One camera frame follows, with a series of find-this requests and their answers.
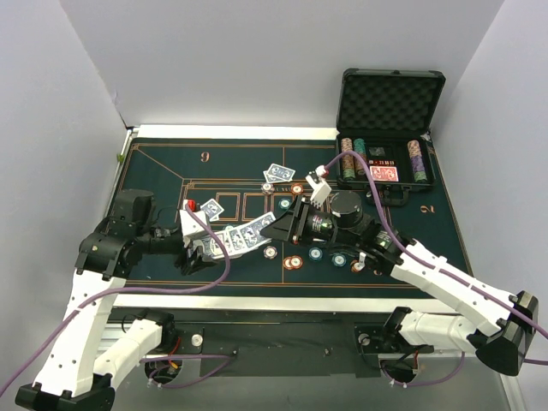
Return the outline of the green fifty chips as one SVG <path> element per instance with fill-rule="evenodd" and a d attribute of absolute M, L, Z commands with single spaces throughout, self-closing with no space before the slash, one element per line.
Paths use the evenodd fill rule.
<path fill-rule="evenodd" d="M 291 206 L 291 203 L 292 201 L 290 199 L 286 199 L 286 198 L 280 199 L 278 201 L 278 208 L 280 210 L 288 210 Z"/>

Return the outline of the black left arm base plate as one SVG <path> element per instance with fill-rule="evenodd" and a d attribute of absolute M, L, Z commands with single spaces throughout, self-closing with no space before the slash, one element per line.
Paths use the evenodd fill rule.
<path fill-rule="evenodd" d="M 149 354 L 201 354 L 205 341 L 205 329 L 201 325 L 175 322 L 168 331 L 163 332 L 158 347 Z"/>

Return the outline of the dark green poker mat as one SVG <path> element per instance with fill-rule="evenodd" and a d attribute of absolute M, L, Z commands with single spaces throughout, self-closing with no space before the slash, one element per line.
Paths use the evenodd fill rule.
<path fill-rule="evenodd" d="M 287 184 L 271 195 L 261 191 L 264 171 L 281 164 L 295 170 L 302 182 L 315 166 L 336 154 L 332 140 L 154 140 L 137 138 L 126 155 L 118 188 L 153 193 L 157 222 L 172 227 L 178 207 L 186 199 L 204 203 L 216 200 L 224 212 L 213 224 L 247 223 L 267 212 L 279 213 L 278 201 L 290 196 Z M 429 250 L 442 255 L 458 269 L 470 271 L 468 257 L 456 227 L 455 215 L 441 180 L 425 192 L 412 193 L 408 203 L 385 210 L 387 219 Z M 304 247 L 276 242 L 277 256 L 266 259 L 262 250 L 245 254 L 231 263 L 227 279 L 215 295 L 269 297 L 343 297 L 420 299 L 423 293 L 391 277 L 371 271 L 354 273 L 349 266 L 335 267 L 331 256 L 308 258 Z M 283 260 L 298 255 L 299 270 L 286 270 Z"/>

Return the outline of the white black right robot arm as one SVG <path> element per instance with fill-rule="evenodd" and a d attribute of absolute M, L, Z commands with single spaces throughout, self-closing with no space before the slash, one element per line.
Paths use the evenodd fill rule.
<path fill-rule="evenodd" d="M 389 233 L 363 210 L 352 191 L 334 194 L 328 212 L 299 195 L 261 235 L 353 256 L 354 269 L 368 269 L 415 286 L 455 311 L 422 313 L 397 307 L 384 324 L 386 349 L 440 348 L 472 353 L 492 370 L 515 376 L 536 333 L 539 301 L 527 291 L 493 288 L 450 265 L 415 239 Z"/>

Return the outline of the blue backed card deck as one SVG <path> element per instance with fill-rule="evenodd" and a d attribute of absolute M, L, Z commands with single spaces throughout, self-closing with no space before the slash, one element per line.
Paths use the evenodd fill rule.
<path fill-rule="evenodd" d="M 256 217 L 253 221 L 244 223 L 232 229 L 216 232 L 217 237 L 223 241 L 230 257 L 240 256 L 253 251 L 271 241 L 270 238 L 260 234 L 260 231 L 273 223 L 273 212 Z"/>

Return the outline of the red five chips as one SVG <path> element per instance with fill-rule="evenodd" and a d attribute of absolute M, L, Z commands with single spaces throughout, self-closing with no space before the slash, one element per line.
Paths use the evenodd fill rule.
<path fill-rule="evenodd" d="M 303 193 L 304 188 L 300 183 L 295 183 L 291 185 L 290 191 L 294 195 L 300 195 Z"/>

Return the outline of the brown chip row in case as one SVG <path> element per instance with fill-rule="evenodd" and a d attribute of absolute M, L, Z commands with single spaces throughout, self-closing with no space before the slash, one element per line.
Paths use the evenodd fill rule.
<path fill-rule="evenodd" d="M 350 138 L 341 139 L 342 152 L 350 152 L 353 150 L 353 143 Z M 345 154 L 342 159 L 342 176 L 344 180 L 354 180 L 354 157 L 352 155 Z"/>

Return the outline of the green chip stack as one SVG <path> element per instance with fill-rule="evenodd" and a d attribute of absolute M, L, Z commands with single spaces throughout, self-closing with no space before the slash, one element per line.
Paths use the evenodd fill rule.
<path fill-rule="evenodd" d="M 320 261 L 323 258 L 323 251 L 318 247 L 311 247 L 308 251 L 308 256 L 312 261 Z"/>

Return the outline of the black poker chip case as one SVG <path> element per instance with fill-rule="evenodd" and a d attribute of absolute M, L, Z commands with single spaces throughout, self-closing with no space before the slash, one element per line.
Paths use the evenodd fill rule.
<path fill-rule="evenodd" d="M 367 165 L 395 166 L 399 182 L 375 181 L 383 206 L 404 206 L 411 193 L 431 190 L 437 180 L 425 138 L 430 133 L 445 76 L 436 70 L 348 68 L 342 74 L 336 121 L 341 139 L 363 139 Z M 420 143 L 427 183 L 417 183 L 408 142 Z"/>

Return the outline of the red five chips seat three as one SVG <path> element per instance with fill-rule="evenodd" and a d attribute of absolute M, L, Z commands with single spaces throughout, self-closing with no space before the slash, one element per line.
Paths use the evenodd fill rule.
<path fill-rule="evenodd" d="M 355 261 L 352 263 L 351 265 L 352 272 L 358 273 L 358 272 L 361 272 L 362 270 L 363 270 L 363 266 L 359 262 Z"/>

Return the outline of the blue card seat five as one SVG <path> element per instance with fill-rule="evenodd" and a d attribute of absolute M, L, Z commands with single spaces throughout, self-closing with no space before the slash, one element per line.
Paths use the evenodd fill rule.
<path fill-rule="evenodd" d="M 202 204 L 201 210 L 208 216 L 210 221 L 217 221 L 224 212 L 224 208 L 214 199 L 209 199 Z"/>

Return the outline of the purple brown chip row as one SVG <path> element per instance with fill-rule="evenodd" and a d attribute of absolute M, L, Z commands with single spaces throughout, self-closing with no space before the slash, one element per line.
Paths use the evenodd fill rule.
<path fill-rule="evenodd" d="M 408 155 L 412 166 L 414 181 L 417 183 L 427 183 L 426 168 L 422 159 L 419 141 L 411 140 L 408 142 Z"/>

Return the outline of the blue card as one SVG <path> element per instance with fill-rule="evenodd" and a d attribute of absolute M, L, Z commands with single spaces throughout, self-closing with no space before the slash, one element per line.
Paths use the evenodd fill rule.
<path fill-rule="evenodd" d="M 269 181 L 278 181 L 281 179 L 279 175 L 279 166 L 272 163 L 270 167 L 264 171 L 265 178 Z"/>
<path fill-rule="evenodd" d="M 281 179 L 278 180 L 280 182 L 291 182 L 293 180 L 293 176 L 295 174 L 295 170 L 284 167 L 279 165 L 279 175 L 281 176 Z"/>

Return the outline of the red five chip stack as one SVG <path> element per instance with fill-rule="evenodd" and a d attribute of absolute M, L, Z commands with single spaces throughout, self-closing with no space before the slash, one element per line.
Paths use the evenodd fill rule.
<path fill-rule="evenodd" d="M 299 270 L 303 266 L 303 259 L 298 255 L 286 257 L 283 266 L 286 270 Z"/>

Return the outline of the blue playing card box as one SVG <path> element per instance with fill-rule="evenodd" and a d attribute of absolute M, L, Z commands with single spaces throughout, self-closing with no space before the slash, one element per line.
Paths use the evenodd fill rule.
<path fill-rule="evenodd" d="M 222 248 L 218 245 L 218 243 L 211 238 L 210 236 L 205 237 L 201 240 L 203 245 L 203 254 L 211 258 L 213 260 L 215 259 L 223 259 L 224 253 Z"/>

